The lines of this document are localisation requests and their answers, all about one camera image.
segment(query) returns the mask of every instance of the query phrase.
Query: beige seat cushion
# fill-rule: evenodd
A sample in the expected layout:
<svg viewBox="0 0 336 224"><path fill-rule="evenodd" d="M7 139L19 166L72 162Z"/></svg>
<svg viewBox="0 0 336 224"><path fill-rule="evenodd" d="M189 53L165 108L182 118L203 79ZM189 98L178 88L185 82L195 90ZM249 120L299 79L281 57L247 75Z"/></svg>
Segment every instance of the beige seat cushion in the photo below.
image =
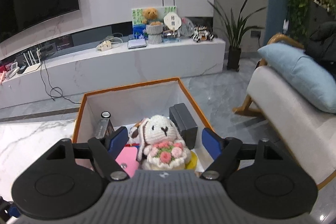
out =
<svg viewBox="0 0 336 224"><path fill-rule="evenodd" d="M247 93L317 184L335 171L336 115L315 108L269 66L255 70Z"/></svg>

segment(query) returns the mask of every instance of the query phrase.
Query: light blue pillow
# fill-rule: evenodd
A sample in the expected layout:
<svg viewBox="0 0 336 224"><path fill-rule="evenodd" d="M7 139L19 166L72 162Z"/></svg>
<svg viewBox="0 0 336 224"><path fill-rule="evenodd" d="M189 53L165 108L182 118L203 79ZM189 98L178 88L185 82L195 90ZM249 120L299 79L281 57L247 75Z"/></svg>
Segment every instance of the light blue pillow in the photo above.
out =
<svg viewBox="0 0 336 224"><path fill-rule="evenodd" d="M258 53L312 105L336 113L335 79L303 50L274 43L260 48Z"/></svg>

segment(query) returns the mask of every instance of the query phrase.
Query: pink flower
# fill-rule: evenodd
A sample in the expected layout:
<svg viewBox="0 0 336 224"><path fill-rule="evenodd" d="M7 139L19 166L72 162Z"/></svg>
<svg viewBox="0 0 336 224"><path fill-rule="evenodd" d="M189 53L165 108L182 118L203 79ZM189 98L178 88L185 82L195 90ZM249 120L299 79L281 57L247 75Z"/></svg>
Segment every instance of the pink flower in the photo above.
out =
<svg viewBox="0 0 336 224"><path fill-rule="evenodd" d="M179 148L179 147L174 147L172 150L171 150L171 155L174 157L174 158L179 158L182 156L182 149Z"/></svg>
<svg viewBox="0 0 336 224"><path fill-rule="evenodd" d="M161 155L160 155L160 160L164 163L164 164L168 164L170 163L170 160L171 160L171 154L169 152L161 152Z"/></svg>
<svg viewBox="0 0 336 224"><path fill-rule="evenodd" d="M183 149L183 144L181 143L174 143L175 147L179 147L181 150Z"/></svg>
<svg viewBox="0 0 336 224"><path fill-rule="evenodd" d="M169 142L164 141L162 143L159 143L159 148L169 148Z"/></svg>
<svg viewBox="0 0 336 224"><path fill-rule="evenodd" d="M158 154L158 152L159 152L159 150L156 147L153 147L150 155L152 157L155 157Z"/></svg>

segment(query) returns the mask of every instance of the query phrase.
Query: pink wallet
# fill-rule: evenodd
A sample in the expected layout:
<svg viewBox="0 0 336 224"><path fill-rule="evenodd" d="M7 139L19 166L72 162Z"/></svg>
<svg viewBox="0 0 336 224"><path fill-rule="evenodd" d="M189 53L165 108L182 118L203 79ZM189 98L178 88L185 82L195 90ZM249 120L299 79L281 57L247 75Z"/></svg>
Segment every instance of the pink wallet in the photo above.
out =
<svg viewBox="0 0 336 224"><path fill-rule="evenodd" d="M124 147L115 159L130 177L133 177L135 171L139 168L137 153L138 149L136 147Z"/></svg>

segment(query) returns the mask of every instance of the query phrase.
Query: teddy bear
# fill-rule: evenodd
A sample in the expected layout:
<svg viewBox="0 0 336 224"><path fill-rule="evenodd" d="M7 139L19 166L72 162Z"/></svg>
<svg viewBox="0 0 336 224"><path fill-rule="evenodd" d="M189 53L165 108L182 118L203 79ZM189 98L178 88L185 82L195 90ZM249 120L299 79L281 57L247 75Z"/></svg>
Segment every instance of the teddy bear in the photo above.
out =
<svg viewBox="0 0 336 224"><path fill-rule="evenodd" d="M167 117L155 115L142 120L138 127L139 151L137 160L146 170L180 170L191 160L190 150L174 123Z"/></svg>
<svg viewBox="0 0 336 224"><path fill-rule="evenodd" d="M155 8L146 8L142 11L142 16L144 19L142 20L143 24L149 25L160 25L161 22L158 21L159 13Z"/></svg>

